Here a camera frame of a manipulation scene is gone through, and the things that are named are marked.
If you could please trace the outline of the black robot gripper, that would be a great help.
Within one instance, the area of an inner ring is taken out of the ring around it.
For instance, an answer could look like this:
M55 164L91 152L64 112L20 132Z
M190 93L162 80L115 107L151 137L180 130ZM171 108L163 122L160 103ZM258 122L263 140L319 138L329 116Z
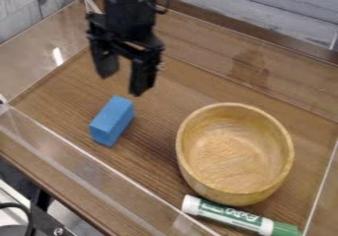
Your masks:
M146 50L163 50L164 44L154 33L156 15L167 11L158 8L156 0L103 0L104 12L88 13L88 39L95 69L105 79L119 71L119 55L112 49L117 43L131 42ZM140 97L155 86L160 55L132 59L129 93Z

